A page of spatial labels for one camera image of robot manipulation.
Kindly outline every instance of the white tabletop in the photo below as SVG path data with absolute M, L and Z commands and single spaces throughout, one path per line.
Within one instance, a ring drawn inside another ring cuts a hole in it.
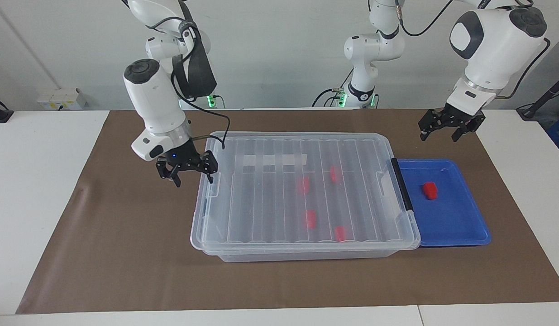
M 107 114 L 18 112 L 0 125 L 0 325 L 258 325 L 262 320 L 270 325 L 532 325 L 536 320 L 559 325 L 559 303 L 10 316 Z M 559 150 L 537 123 L 524 122 L 513 111 L 485 114 L 478 136 L 559 274 Z

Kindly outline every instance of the translucent storage box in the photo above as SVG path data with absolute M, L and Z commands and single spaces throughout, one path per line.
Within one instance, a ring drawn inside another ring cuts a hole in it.
M 213 184 L 201 178 L 191 231 L 205 254 L 225 262 L 381 258 L 420 245 L 379 134 L 229 132 L 225 150 L 215 139 L 206 150 L 219 172 Z

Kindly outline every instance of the blue tray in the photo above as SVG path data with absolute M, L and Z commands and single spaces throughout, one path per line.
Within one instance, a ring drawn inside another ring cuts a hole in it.
M 399 159 L 410 194 L 421 246 L 486 245 L 491 235 L 459 167 L 447 159 Z M 428 200 L 426 182 L 436 183 L 438 198 Z

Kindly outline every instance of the brown table covering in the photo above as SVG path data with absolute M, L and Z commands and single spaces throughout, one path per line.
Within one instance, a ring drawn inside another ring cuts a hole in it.
M 112 111 L 17 313 L 559 301 L 559 277 L 475 134 L 453 143 L 453 130 L 441 130 L 421 142 L 422 110 L 228 114 L 232 130 L 377 132 L 398 158 L 452 159 L 492 243 L 383 259 L 226 264 L 190 244 L 199 173 L 181 173 L 180 189 L 160 179 L 130 149 L 142 120 Z M 188 116 L 196 135 L 225 126 Z

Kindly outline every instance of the white wall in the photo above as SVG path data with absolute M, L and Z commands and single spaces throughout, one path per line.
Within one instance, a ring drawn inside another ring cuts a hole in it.
M 444 4 L 407 1 L 407 27 L 420 31 Z M 555 44 L 559 0 L 537 5 Z M 347 37 L 373 32 L 364 0 L 190 0 L 188 6 L 211 38 L 216 92 L 230 107 L 311 105 L 317 93 L 339 86 L 349 72 Z M 465 66 L 449 46 L 449 32 L 468 9 L 453 3 L 428 33 L 407 39 L 402 58 L 379 64 L 381 107 L 444 105 Z M 53 83 L 79 87 L 91 109 L 132 109 L 122 73 L 145 56 L 145 40 L 155 32 L 120 0 L 0 0 L 0 11 L 0 98 L 13 109 L 36 109 L 34 89 Z M 8 22 L 21 42 L 13 41 Z M 21 50 L 24 45 L 30 51 Z M 35 60 L 27 59 L 31 53 Z M 523 93 L 517 96 L 525 100 Z

